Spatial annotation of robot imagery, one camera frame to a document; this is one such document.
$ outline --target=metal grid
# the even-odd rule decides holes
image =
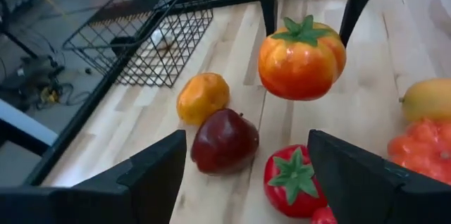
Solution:
[[[63,48],[104,75],[127,61],[117,83],[172,87],[212,19],[206,0],[110,0]]]

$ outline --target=red object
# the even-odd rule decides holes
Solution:
[[[209,175],[234,173],[251,163],[259,147],[255,126],[229,108],[211,114],[200,126],[191,159]]]
[[[311,224],[337,224],[330,207],[317,209],[311,217]]]
[[[392,162],[451,185],[451,122],[416,122],[387,150]]]
[[[310,218],[327,206],[307,148],[296,144],[269,157],[264,171],[264,191],[271,204],[291,218]]]

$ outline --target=red apple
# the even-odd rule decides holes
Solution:
[[[191,159],[200,172],[225,175],[249,165],[259,147],[255,125],[229,108],[209,116],[200,126],[191,148]]]

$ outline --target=wood surface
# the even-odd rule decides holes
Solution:
[[[336,30],[346,0],[279,0],[279,16],[316,21]],[[258,3],[214,9],[214,20],[172,89],[112,87],[44,185],[77,184],[148,147],[183,125],[175,99],[195,74],[220,73],[231,88],[230,107],[260,131],[252,167],[210,178],[187,156],[171,223],[308,223],[276,212],[262,188],[264,164],[288,144],[306,143],[310,129],[324,130],[385,156],[387,141],[404,130],[398,97],[419,80],[451,77],[451,0],[371,0],[347,47],[347,65],[324,97],[286,101],[269,94],[257,75],[265,32]]]

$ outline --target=plastic tomato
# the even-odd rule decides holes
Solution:
[[[201,73],[183,87],[177,98],[177,113],[190,125],[201,125],[230,101],[227,82],[216,73]]]
[[[281,149],[268,159],[264,191],[277,210],[292,218],[310,218],[327,206],[304,145]]]
[[[284,99],[308,101],[322,97],[346,64],[345,46],[329,26],[307,16],[300,24],[268,36],[259,53],[259,75],[267,90]]]
[[[392,162],[451,185],[451,123],[419,121],[387,148]]]
[[[330,207],[317,209],[311,217],[311,224],[337,224]]]

